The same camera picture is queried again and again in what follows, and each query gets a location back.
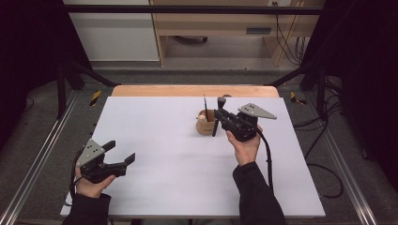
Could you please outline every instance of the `black sleeve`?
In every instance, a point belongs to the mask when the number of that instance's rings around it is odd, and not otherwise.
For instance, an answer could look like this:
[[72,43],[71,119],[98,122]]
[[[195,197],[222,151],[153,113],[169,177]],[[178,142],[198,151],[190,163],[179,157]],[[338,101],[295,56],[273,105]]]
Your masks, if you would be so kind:
[[111,196],[101,194],[98,199],[76,194],[69,215],[63,225],[107,225]]
[[233,172],[240,193],[241,225],[286,224],[283,211],[255,162]]

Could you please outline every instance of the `pen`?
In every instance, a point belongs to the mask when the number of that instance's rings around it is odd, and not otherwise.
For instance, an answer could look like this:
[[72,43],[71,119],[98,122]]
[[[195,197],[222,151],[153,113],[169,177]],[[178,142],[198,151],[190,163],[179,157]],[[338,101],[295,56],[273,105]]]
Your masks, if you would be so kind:
[[207,120],[208,122],[210,122],[210,121],[208,120],[207,104],[206,104],[206,97],[205,97],[205,94],[203,94],[203,99],[205,100],[205,114],[206,114],[206,120]]

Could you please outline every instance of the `white wall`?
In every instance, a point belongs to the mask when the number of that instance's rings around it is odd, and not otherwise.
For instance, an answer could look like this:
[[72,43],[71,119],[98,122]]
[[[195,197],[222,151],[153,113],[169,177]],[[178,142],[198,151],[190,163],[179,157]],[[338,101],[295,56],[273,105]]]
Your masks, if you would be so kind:
[[[147,0],[64,0],[65,4],[148,5]],[[90,61],[159,61],[151,15],[70,13]]]

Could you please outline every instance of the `white table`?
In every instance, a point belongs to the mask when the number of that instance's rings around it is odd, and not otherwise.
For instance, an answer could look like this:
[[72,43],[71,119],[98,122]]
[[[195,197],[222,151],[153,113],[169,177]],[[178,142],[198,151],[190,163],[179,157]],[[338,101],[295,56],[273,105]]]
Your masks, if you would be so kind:
[[[272,154],[275,196],[287,218],[325,215],[282,98],[230,97],[224,108],[252,102],[278,116],[259,119]],[[217,98],[207,97],[217,108]],[[111,195],[110,216],[123,218],[234,218],[239,194],[232,178],[237,166],[232,145],[219,126],[216,137],[196,132],[203,97],[109,97],[93,140],[116,140],[105,162],[136,153],[127,175],[104,190]],[[262,143],[257,163],[267,179]],[[64,206],[61,215],[69,213]]]

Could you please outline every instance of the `black horizontal bar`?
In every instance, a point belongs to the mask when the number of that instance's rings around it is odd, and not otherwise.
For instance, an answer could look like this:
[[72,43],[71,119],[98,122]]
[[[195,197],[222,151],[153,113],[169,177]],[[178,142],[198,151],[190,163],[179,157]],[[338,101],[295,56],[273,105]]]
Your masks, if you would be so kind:
[[135,6],[135,5],[47,5],[72,13],[188,13],[188,14],[271,14],[322,15],[340,12],[322,7],[232,7],[232,6]]

